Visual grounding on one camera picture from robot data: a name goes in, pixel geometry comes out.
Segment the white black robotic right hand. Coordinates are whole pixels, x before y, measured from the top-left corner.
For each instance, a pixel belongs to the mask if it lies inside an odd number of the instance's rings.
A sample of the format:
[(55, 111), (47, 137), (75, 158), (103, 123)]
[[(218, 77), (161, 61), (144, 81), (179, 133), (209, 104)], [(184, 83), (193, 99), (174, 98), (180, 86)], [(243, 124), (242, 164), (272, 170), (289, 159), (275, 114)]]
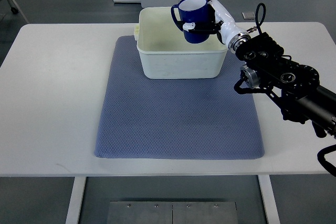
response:
[(231, 14), (219, 1), (208, 0), (208, 10), (210, 21), (196, 23), (189, 32), (216, 35), (219, 42), (232, 52), (236, 52), (242, 43), (250, 39), (248, 31), (236, 25)]

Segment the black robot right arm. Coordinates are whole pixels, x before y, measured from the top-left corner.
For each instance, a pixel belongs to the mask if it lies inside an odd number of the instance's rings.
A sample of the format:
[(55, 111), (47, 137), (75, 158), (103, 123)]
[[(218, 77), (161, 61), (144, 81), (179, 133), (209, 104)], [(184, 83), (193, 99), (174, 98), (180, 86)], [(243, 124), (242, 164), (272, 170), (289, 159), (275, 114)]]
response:
[(335, 93), (320, 85), (315, 68), (301, 65), (284, 54), (266, 32), (264, 18), (255, 13), (258, 35), (235, 47), (245, 62), (234, 85), (238, 94), (266, 94), (281, 110), (283, 120), (305, 124), (310, 120), (319, 138), (335, 136)]

